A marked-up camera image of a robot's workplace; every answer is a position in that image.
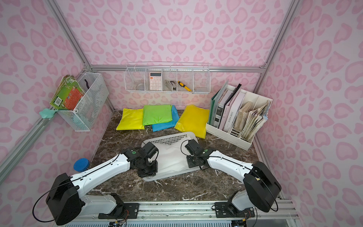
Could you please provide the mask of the white raincoat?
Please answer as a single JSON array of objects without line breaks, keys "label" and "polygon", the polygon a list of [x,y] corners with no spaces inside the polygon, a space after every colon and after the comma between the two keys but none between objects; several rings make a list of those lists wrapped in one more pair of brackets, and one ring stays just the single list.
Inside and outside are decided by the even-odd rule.
[{"label": "white raincoat", "polygon": [[193,171],[189,168],[187,158],[180,151],[180,145],[156,143],[159,150],[157,157],[158,171],[156,176],[175,176]]}]

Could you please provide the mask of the white perforated plastic basket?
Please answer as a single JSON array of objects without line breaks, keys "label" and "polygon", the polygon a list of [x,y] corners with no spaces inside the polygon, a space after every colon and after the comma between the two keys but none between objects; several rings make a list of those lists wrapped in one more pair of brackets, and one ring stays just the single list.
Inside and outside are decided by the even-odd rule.
[{"label": "white perforated plastic basket", "polygon": [[[198,139],[196,138],[195,134],[192,132],[183,132],[183,133],[177,133],[177,134],[172,134],[172,135],[167,135],[167,136],[162,136],[162,137],[157,137],[157,138],[153,138],[153,139],[149,139],[149,140],[145,140],[144,143],[148,143],[151,142],[154,145],[156,143],[161,143],[161,144],[166,144],[166,145],[186,145],[186,143],[188,142],[188,140],[195,140],[197,141]],[[187,151],[186,148],[181,148],[180,147],[180,151],[183,155],[187,156],[189,155],[189,152]],[[199,170],[199,167],[193,167],[193,171]],[[168,177],[172,177],[172,176],[153,176],[153,177],[145,177],[143,178],[144,181],[146,182],[150,182],[150,181],[154,181],[154,180],[159,180],[159,179],[164,179],[164,178],[168,178]]]}]

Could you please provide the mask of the green raincoat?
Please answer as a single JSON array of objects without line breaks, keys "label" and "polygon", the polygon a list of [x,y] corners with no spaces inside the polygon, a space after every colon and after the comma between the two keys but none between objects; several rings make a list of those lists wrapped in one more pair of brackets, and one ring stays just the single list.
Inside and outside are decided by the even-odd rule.
[{"label": "green raincoat", "polygon": [[154,125],[172,121],[171,105],[145,105],[143,107],[143,125]]}]

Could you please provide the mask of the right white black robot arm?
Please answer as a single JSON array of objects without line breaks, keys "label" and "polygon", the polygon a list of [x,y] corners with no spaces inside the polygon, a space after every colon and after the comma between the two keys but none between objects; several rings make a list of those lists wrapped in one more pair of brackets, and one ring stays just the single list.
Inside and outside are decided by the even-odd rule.
[{"label": "right white black robot arm", "polygon": [[229,207],[235,211],[255,207],[260,211],[278,211],[277,197],[281,185],[262,162],[246,163],[229,157],[214,148],[203,148],[195,140],[181,143],[181,153],[186,156],[188,167],[208,167],[220,170],[244,184],[245,191],[235,193],[229,199]]}]

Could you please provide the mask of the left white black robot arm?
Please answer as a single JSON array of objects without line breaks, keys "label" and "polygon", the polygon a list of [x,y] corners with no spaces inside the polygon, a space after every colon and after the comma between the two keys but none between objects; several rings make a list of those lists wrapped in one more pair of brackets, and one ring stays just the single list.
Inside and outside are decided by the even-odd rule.
[{"label": "left white black robot arm", "polygon": [[99,219],[127,220],[137,214],[136,208],[127,208],[116,193],[106,196],[90,196],[88,192],[105,181],[136,169],[141,178],[155,176],[158,169],[158,148],[151,142],[143,147],[128,147],[110,160],[84,172],[56,177],[48,192],[46,204],[58,226],[75,218],[96,214]]}]

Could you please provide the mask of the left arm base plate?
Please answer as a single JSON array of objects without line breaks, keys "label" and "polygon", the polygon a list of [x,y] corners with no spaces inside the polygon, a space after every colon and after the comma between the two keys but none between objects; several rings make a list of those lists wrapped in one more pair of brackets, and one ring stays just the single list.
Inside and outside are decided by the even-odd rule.
[{"label": "left arm base plate", "polygon": [[124,203],[117,205],[109,214],[100,213],[99,219],[136,219],[139,212],[139,203]]}]

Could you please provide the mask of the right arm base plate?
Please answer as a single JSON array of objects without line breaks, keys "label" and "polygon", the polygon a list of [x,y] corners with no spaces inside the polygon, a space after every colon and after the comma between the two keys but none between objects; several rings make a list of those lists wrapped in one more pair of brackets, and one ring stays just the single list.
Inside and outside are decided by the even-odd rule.
[{"label": "right arm base plate", "polygon": [[215,211],[217,218],[254,218],[255,212],[253,208],[247,208],[240,211],[231,202],[215,202],[212,205],[212,210]]}]

